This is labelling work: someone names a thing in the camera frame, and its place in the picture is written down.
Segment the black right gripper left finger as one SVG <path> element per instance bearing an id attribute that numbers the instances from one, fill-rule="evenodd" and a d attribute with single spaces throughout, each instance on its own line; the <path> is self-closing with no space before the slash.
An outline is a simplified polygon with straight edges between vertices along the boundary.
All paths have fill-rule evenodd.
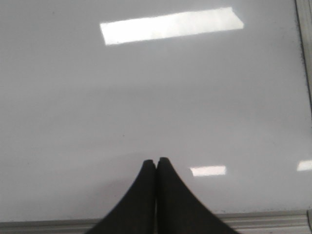
<path id="1" fill-rule="evenodd" d="M 120 202 L 88 234 L 152 234 L 156 203 L 156 167 L 151 159 L 142 167 Z"/>

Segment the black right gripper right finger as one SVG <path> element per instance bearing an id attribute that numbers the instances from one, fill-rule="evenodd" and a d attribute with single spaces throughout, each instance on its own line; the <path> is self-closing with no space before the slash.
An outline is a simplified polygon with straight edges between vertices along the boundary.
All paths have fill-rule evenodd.
<path id="1" fill-rule="evenodd" d="M 192 194 L 168 158 L 160 158 L 156 177 L 159 234 L 237 233 Z"/>

